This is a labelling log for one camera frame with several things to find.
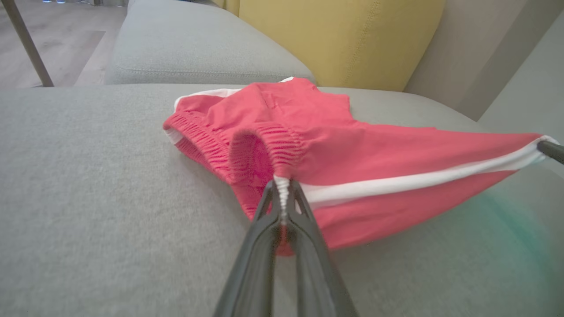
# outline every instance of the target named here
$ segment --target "white wall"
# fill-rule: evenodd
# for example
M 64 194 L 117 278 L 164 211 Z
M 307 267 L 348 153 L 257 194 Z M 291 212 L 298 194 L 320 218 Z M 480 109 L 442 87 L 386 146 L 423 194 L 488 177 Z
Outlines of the white wall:
M 494 132 L 537 132 L 564 144 L 564 12 L 478 121 Z M 564 166 L 545 166 L 564 178 Z

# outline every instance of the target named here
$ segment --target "wall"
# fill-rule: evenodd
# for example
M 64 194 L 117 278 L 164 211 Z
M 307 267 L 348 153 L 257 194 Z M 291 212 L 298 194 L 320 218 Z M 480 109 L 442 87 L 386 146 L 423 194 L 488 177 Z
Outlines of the wall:
M 563 8 L 564 0 L 447 0 L 405 91 L 479 119 Z
M 537 132 L 564 144 L 564 12 L 503 88 L 479 123 L 494 132 Z M 564 178 L 564 166 L 546 167 Z

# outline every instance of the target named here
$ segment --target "floor plank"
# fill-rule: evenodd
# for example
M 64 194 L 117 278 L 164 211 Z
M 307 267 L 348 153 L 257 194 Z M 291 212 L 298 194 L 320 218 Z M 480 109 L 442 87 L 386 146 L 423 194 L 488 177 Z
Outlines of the floor plank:
M 55 86 L 101 85 L 122 7 L 15 0 Z M 0 89 L 40 85 L 17 34 L 0 6 Z

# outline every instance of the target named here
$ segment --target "metal leg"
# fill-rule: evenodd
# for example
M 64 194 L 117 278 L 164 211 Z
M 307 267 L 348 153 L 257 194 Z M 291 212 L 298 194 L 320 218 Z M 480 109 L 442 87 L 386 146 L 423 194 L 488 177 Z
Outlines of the metal leg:
M 21 43 L 24 45 L 25 51 L 28 53 L 29 59 L 32 61 L 33 68 L 35 68 L 41 83 L 44 87 L 53 87 L 53 81 L 49 77 L 49 73 L 41 60 L 39 52 L 37 52 L 35 44 L 33 44 L 32 37 L 25 27 L 20 11 L 17 10 L 16 3 L 14 3 L 14 0 L 2 0 L 2 4 L 6 8 L 6 12 L 16 29 L 17 35 L 20 37 Z

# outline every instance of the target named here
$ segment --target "gray fabric surface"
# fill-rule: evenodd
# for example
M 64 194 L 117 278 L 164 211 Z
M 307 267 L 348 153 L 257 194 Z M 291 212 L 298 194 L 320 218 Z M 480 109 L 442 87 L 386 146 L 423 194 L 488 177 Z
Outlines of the gray fabric surface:
M 136 0 L 121 27 L 106 84 L 315 79 L 290 52 L 218 7 Z
M 211 315 L 248 221 L 161 125 L 177 97 L 214 88 L 0 93 L 0 316 Z M 481 129 L 419 96 L 322 90 L 349 94 L 354 116 L 371 123 Z M 361 316 L 555 317 L 563 185 L 527 168 L 334 260 Z M 275 316 L 296 315 L 293 265 L 277 261 Z

